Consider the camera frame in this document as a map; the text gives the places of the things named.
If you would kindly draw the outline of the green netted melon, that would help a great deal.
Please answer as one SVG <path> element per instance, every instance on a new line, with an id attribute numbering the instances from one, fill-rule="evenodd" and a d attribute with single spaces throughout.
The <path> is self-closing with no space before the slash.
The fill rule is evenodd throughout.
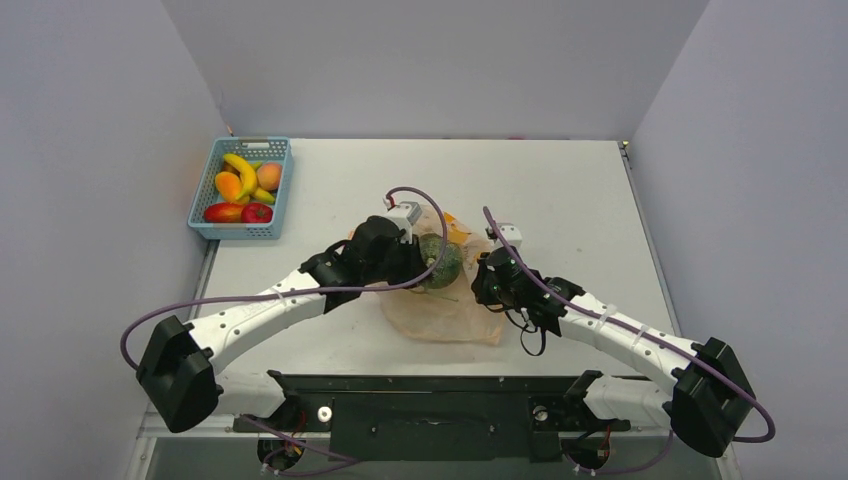
<path id="1" fill-rule="evenodd" d="M 427 268 L 436 265 L 431 274 L 421 282 L 425 289 L 441 290 L 453 284 L 463 272 L 463 251 L 459 245 L 448 241 L 442 250 L 442 237 L 427 233 L 419 237 L 419 251 Z"/>

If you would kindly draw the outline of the translucent orange plastic bag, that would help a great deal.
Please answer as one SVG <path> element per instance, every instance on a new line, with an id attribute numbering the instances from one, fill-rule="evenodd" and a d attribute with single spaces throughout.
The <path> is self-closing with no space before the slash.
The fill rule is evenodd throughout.
<path id="1" fill-rule="evenodd" d="M 448 245 L 444 258 L 424 284 L 411 290 L 379 292 L 377 298 L 386 320 L 404 336 L 428 342 L 478 343 L 495 346 L 505 323 L 502 315 L 478 304 L 471 284 L 478 273 L 477 261 L 491 251 L 484 236 L 455 216 L 444 214 L 443 231 L 435 210 L 425 205 L 413 226 L 426 265 L 440 251 L 442 237 Z"/>

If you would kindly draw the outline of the red tomato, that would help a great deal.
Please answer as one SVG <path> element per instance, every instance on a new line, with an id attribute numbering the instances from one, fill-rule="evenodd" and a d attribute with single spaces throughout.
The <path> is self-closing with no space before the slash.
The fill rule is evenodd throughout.
<path id="1" fill-rule="evenodd" d="M 273 220 L 273 209 L 263 203 L 248 203 L 241 210 L 240 220 L 247 224 L 270 223 Z"/>

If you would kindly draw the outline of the red yellow mango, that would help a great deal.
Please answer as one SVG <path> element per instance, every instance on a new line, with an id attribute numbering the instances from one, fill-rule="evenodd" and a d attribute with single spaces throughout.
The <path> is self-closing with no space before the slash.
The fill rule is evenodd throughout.
<path id="1" fill-rule="evenodd" d="M 210 205 L 203 212 L 203 220 L 212 224 L 241 223 L 245 206 L 221 202 Z"/>

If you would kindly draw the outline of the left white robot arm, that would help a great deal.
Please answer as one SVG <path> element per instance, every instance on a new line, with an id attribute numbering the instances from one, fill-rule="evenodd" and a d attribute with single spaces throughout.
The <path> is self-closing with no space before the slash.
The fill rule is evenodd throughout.
<path id="1" fill-rule="evenodd" d="M 227 376 L 237 358 L 304 320 L 376 293 L 418 286 L 427 266 L 413 228 L 418 205 L 403 202 L 369 217 L 349 239 L 313 255 L 254 296 L 224 297 L 226 309 L 183 323 L 173 308 L 159 322 L 135 377 L 172 433 L 189 431 L 216 414 L 249 414 L 272 429 L 291 427 L 298 402 L 268 374 Z"/>

